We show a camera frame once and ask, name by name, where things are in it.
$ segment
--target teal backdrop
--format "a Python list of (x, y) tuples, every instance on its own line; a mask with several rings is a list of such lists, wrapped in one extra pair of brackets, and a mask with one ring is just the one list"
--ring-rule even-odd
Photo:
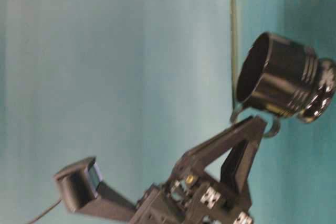
[[(264, 31), (312, 46), (336, 60), (336, 0), (234, 0), (235, 76)], [(255, 113), (246, 111), (246, 115)], [(251, 169), (256, 223), (333, 222), (336, 208), (336, 114), (333, 101), (316, 122), (282, 121), (260, 145)]]
[[(232, 110), (230, 0), (0, 0), (0, 223), (97, 155), (135, 202)], [(216, 176), (219, 163), (210, 168)], [(39, 223), (111, 223), (63, 204)]]

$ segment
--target robotic arm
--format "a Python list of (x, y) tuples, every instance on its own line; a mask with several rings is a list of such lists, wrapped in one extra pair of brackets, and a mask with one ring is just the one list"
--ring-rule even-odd
[[(249, 117), (184, 153), (168, 180), (133, 205), (102, 180), (96, 160), (71, 164), (55, 176), (71, 212), (129, 224), (252, 224), (247, 177), (266, 122)], [(217, 181), (205, 167), (231, 149)]]

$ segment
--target black mug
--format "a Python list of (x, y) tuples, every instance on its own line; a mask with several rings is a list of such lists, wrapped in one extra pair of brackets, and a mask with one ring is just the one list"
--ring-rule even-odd
[(248, 107), (274, 115), (271, 130), (276, 135), (280, 118), (296, 115), (310, 123), (326, 110), (335, 92), (336, 65), (317, 59), (314, 49), (271, 33), (261, 34), (249, 50), (241, 69), (236, 99), (242, 104), (231, 116)]

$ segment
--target metal screw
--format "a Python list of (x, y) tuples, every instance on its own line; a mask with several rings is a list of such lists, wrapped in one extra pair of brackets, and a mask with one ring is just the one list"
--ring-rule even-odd
[(185, 179), (185, 182), (187, 183), (187, 184), (192, 184), (192, 182), (194, 181), (194, 179), (195, 179), (195, 176), (194, 175), (188, 175), (188, 177)]

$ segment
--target wire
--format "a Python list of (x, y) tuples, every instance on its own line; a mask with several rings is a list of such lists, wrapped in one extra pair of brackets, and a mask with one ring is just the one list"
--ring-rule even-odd
[(49, 213), (51, 210), (53, 210), (60, 202), (62, 201), (62, 198), (59, 198), (54, 204), (52, 204), (50, 207), (48, 207), (46, 210), (44, 210), (39, 216), (35, 217), (33, 220), (29, 221), (26, 224), (33, 224), (36, 221), (38, 221), (40, 218), (42, 218), (44, 215)]

